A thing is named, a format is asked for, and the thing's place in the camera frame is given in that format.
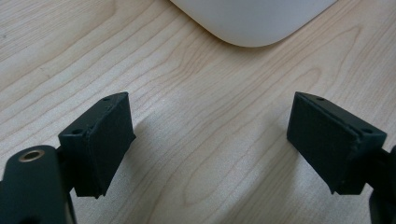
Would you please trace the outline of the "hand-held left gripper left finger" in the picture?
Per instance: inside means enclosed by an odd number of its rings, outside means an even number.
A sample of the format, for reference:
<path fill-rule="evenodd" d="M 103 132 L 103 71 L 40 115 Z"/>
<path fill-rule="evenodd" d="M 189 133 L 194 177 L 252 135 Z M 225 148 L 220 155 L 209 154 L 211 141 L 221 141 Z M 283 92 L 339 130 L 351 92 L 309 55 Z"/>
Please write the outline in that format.
<path fill-rule="evenodd" d="M 58 138 L 77 196 L 106 194 L 135 140 L 128 94 L 120 92 L 99 100 Z"/>

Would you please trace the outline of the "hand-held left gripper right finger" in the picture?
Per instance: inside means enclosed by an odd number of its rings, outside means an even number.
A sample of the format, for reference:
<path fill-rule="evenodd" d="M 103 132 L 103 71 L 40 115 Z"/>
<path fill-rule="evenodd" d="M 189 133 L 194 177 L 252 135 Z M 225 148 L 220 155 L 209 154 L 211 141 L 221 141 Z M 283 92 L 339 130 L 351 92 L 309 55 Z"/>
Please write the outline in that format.
<path fill-rule="evenodd" d="M 332 193 L 359 195 L 369 175 L 387 160 L 387 134 L 313 94 L 294 94 L 287 139 Z"/>

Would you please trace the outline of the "white plastic storage box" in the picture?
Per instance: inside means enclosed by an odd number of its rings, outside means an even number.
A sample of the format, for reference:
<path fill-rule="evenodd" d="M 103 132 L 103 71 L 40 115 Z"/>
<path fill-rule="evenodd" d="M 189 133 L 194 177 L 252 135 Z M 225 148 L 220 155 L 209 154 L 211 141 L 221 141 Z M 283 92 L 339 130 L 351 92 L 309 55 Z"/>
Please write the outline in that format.
<path fill-rule="evenodd" d="M 170 0 L 217 38 L 240 47 L 274 44 L 337 0 Z"/>

